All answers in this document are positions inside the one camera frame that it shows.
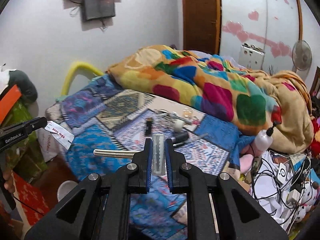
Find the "white plastic trash bucket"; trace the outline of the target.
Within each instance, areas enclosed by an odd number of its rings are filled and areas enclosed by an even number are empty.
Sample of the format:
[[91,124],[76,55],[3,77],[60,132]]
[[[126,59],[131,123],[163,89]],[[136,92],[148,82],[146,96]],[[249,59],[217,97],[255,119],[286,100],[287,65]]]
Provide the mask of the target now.
[[64,181],[57,189],[57,201],[61,201],[67,194],[69,194],[72,189],[77,186],[77,182],[72,180]]

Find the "yellow foam tube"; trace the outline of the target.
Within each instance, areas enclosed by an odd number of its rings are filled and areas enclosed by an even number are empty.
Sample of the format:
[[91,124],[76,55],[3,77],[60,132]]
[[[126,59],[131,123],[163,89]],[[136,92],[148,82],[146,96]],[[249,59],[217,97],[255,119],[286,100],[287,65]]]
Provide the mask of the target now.
[[87,62],[82,62],[82,61],[73,62],[63,82],[60,95],[61,96],[68,95],[71,84],[77,75],[82,75],[86,77],[88,80],[91,80],[94,77],[100,77],[100,76],[103,76],[104,74],[105,74],[104,72],[102,72],[101,70],[99,70],[98,68],[94,67],[93,65]]

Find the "black cylindrical tube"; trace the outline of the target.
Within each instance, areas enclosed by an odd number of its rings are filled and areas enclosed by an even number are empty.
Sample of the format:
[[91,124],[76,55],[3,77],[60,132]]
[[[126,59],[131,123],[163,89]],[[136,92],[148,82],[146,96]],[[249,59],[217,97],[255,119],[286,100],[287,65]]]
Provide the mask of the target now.
[[189,134],[187,131],[174,133],[173,137],[171,138],[173,144],[179,144],[181,142],[185,142],[189,139]]

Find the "white cloth on pile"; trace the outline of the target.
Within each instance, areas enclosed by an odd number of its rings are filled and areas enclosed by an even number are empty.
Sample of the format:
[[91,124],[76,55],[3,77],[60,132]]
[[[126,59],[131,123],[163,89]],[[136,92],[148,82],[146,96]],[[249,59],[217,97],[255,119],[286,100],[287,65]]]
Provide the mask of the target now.
[[1,66],[0,71],[0,94],[9,86],[10,72],[16,71],[16,69],[3,69],[4,65]]

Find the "red plush toy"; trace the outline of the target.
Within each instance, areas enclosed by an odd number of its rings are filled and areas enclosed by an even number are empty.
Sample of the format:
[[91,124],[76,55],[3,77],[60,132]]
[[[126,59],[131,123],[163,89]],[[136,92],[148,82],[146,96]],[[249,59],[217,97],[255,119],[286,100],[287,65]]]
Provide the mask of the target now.
[[320,153],[320,142],[319,142],[319,124],[317,123],[316,118],[312,118],[313,125],[313,140],[310,144],[310,152],[313,158],[319,158]]

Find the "orange cardboard box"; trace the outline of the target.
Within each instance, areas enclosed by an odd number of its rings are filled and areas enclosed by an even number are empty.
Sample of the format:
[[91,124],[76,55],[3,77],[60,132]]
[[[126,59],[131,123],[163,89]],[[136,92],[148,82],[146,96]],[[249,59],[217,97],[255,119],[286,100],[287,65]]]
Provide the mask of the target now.
[[21,96],[22,93],[17,85],[12,86],[5,96],[3,96],[0,103],[0,122],[3,122],[13,105]]

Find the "black wall box under television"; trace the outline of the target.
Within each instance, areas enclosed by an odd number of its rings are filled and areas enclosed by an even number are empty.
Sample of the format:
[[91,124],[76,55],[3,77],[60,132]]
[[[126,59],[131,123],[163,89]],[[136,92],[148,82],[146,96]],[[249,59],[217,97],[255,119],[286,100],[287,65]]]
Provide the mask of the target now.
[[81,5],[82,20],[103,20],[116,15],[114,0],[83,0]]

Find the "black trainer box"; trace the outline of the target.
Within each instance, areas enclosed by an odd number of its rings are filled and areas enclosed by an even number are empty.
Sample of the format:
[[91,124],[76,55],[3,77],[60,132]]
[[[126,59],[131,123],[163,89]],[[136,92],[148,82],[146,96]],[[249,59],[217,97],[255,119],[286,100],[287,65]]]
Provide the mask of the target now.
[[146,119],[146,124],[145,124],[145,136],[146,137],[151,136],[152,124],[153,124],[153,118],[151,118],[151,117],[147,118]]

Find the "white bottle with black cap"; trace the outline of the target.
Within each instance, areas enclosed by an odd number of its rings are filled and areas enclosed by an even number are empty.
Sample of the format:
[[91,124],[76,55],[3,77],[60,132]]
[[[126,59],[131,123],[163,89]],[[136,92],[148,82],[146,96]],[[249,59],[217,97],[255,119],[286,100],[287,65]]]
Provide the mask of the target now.
[[252,147],[255,152],[255,155],[261,155],[264,153],[273,142],[272,138],[273,127],[268,129],[262,129],[255,137]]

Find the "brown wooden door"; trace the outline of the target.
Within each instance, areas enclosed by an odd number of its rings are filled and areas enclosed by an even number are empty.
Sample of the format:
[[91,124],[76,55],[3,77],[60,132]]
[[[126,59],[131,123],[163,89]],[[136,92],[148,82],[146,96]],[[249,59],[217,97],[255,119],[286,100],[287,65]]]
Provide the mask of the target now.
[[182,0],[183,49],[218,54],[221,0]]

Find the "frosted sliding wardrobe with hearts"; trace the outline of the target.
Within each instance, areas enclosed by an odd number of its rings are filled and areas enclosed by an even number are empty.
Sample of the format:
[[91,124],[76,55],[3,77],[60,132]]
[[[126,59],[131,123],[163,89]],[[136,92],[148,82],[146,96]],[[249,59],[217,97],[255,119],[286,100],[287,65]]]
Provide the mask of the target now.
[[221,0],[221,56],[239,59],[246,43],[265,52],[262,70],[293,70],[300,38],[298,0]]

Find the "blue patchwork bed sheet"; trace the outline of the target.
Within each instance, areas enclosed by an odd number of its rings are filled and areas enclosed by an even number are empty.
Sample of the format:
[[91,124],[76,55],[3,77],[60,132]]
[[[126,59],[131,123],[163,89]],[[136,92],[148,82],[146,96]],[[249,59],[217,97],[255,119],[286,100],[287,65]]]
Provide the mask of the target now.
[[[153,118],[152,133],[171,139],[173,123],[161,112],[180,113],[178,103],[150,94],[123,89],[108,75],[98,77],[46,110],[46,118],[74,135],[62,155],[78,180],[90,173],[116,172],[128,159],[96,157],[95,149],[141,151],[146,119]],[[239,154],[253,138],[213,116],[196,113],[195,124],[185,128],[190,142],[178,147],[187,162],[203,172],[217,175],[227,161]],[[130,224],[151,239],[186,239],[187,210],[184,194],[172,194],[165,176],[153,176],[147,194],[131,197]]]

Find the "white plastic shopping bag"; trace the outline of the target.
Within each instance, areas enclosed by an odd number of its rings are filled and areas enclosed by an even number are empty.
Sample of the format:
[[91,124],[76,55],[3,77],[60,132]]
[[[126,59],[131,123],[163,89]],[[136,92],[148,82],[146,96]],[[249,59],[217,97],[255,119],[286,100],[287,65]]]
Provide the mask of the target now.
[[37,130],[36,134],[42,156],[46,163],[57,155],[63,155],[65,153],[65,148],[44,128]]

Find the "colourful heart pattern blanket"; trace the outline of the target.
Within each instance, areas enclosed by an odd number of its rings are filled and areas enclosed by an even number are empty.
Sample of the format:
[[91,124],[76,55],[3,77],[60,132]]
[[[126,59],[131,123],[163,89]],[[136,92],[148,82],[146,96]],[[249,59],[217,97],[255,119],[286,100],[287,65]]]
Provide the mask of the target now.
[[107,73],[125,89],[193,107],[233,123],[245,135],[273,127],[276,151],[300,153],[313,141],[310,94],[289,70],[269,75],[238,68],[219,55],[200,58],[154,45],[109,66]]

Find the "standing electric fan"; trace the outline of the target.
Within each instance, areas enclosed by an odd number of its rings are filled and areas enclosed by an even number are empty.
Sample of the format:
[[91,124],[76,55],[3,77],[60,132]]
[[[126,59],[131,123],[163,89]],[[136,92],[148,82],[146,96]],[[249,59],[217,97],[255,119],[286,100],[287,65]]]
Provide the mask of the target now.
[[297,70],[305,71],[311,67],[312,52],[309,44],[304,40],[295,43],[292,50],[293,65]]

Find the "silver metallic tube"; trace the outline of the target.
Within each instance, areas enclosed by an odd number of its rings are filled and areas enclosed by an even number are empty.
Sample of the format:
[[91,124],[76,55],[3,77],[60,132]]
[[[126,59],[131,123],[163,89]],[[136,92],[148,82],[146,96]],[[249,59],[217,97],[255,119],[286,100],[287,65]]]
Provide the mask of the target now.
[[137,151],[125,151],[125,150],[99,150],[95,149],[93,154],[100,157],[109,157],[109,158],[123,158],[123,159],[132,159]]

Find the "white red printed wrapper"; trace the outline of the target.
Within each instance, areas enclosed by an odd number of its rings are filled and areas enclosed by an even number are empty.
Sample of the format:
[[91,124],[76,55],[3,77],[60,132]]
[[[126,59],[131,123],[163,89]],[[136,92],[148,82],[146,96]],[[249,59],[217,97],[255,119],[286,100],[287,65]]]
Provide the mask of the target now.
[[47,126],[44,128],[62,145],[66,150],[71,147],[74,140],[74,135],[61,125],[53,122],[47,121]]

